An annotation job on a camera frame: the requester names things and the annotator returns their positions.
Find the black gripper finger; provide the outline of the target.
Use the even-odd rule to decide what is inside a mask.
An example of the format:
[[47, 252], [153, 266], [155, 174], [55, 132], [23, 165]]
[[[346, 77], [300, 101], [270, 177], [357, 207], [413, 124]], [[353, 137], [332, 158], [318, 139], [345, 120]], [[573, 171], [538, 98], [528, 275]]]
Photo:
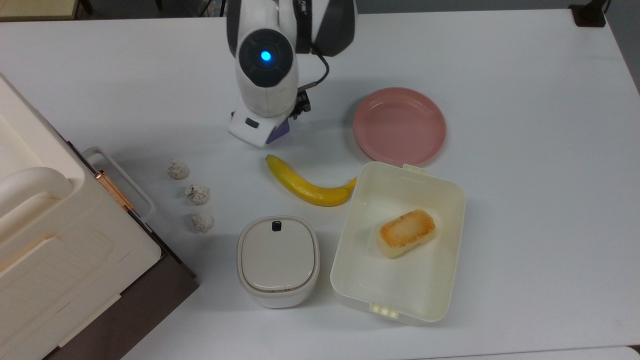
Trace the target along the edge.
[[289, 114], [289, 118], [297, 119], [301, 114], [311, 111], [311, 102], [306, 89], [297, 92], [294, 102], [294, 108]]

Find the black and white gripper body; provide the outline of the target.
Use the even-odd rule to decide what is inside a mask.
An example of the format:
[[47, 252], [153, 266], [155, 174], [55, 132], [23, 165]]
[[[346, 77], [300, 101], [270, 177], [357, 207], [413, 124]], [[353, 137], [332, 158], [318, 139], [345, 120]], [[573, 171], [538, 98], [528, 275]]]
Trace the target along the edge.
[[263, 148], [288, 134], [290, 123], [284, 116], [255, 114], [244, 102], [238, 102], [231, 114], [228, 132], [240, 141]]

